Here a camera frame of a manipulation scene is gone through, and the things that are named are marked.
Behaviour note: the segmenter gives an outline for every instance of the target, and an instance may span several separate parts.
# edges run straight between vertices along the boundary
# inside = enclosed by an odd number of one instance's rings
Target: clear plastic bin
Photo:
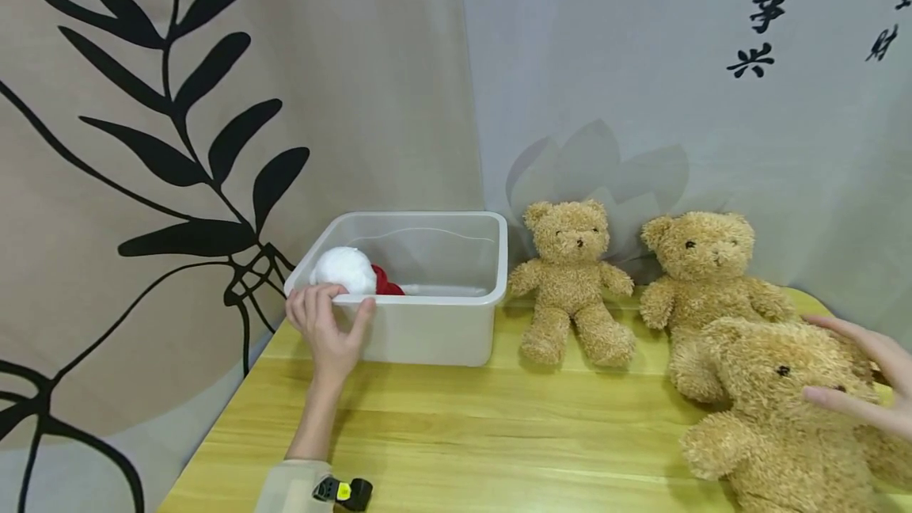
[[[491,357],[494,308],[507,285],[507,224],[492,212],[352,212],[326,227],[289,275],[304,287],[326,250],[351,245],[406,296],[377,297],[364,358],[387,363],[481,367]],[[347,328],[363,296],[340,295]]]

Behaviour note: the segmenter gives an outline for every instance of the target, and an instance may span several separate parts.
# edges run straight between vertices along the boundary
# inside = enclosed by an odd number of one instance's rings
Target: wooden table
[[[827,314],[788,292],[802,313]],[[636,332],[628,371],[589,367],[574,337],[558,371],[521,363],[528,301],[497,310],[486,367],[362,363],[340,407],[336,475],[374,484],[371,513],[735,511],[727,485],[692,477],[678,452],[705,412],[666,379],[664,333],[644,327],[636,299],[608,307]],[[158,511],[253,511],[310,376],[284,323]],[[912,511],[911,495],[880,489],[884,511]]]

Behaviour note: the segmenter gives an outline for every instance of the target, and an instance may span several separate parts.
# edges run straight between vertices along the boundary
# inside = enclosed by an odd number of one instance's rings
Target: sleeve
[[[325,462],[284,460],[266,477],[254,513],[332,513],[334,503],[313,498],[317,484],[330,473]]]

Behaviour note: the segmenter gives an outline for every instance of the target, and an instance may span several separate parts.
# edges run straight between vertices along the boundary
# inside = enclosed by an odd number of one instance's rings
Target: brown teddy bear
[[[686,431],[684,459],[697,477],[727,477],[745,512],[873,512],[872,477],[912,488],[910,443],[804,400],[805,386],[828,386],[878,403],[857,347],[803,322],[742,317],[710,323],[703,339],[732,407]]]
[[[592,363],[629,363],[634,334],[611,317],[602,301],[602,286],[617,295],[633,294],[630,275],[600,260],[608,248],[605,207],[594,200],[537,202],[523,219],[539,257],[516,267],[508,283],[514,296],[538,289],[532,325],[522,334],[522,353],[536,363],[558,364],[572,320]]]
[[[744,275],[754,254],[754,229],[739,214],[688,212],[643,225],[665,275],[640,298],[640,315],[652,329],[671,331],[668,375],[685,397],[703,403],[725,399],[704,360],[697,335],[719,317],[787,321],[794,307],[779,287]]]

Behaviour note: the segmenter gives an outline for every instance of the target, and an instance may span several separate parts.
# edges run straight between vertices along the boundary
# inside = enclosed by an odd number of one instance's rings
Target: yellow sticker
[[[347,483],[340,483],[340,490],[336,491],[336,500],[346,501],[352,496],[352,486]]]

